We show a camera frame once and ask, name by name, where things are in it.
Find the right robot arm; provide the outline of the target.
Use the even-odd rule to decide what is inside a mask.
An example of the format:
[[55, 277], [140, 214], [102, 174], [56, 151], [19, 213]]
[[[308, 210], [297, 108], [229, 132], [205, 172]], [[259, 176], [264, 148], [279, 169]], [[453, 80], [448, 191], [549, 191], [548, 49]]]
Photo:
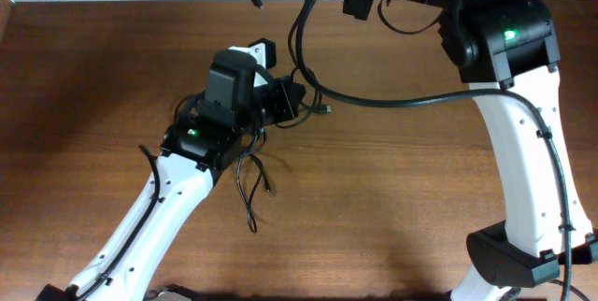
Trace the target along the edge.
[[[541, 0], [409, 0], [439, 7], [449, 59], [486, 123], [505, 198], [505, 220], [470, 234], [472, 261], [450, 300], [508, 300], [597, 259], [597, 231], [572, 178], [559, 111], [560, 52]], [[376, 0], [344, 0], [366, 19]]]

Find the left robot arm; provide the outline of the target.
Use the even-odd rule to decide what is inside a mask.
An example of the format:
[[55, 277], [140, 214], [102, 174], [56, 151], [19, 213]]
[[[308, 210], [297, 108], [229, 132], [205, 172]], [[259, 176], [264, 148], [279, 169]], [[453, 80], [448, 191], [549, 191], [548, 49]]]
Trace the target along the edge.
[[215, 54], [206, 89], [167, 128], [160, 154], [142, 150], [151, 174], [103, 249], [65, 289], [46, 285], [40, 300], [141, 300], [182, 225], [221, 172], [252, 147], [245, 136], [294, 119], [306, 88], [274, 78], [276, 57], [259, 48]]

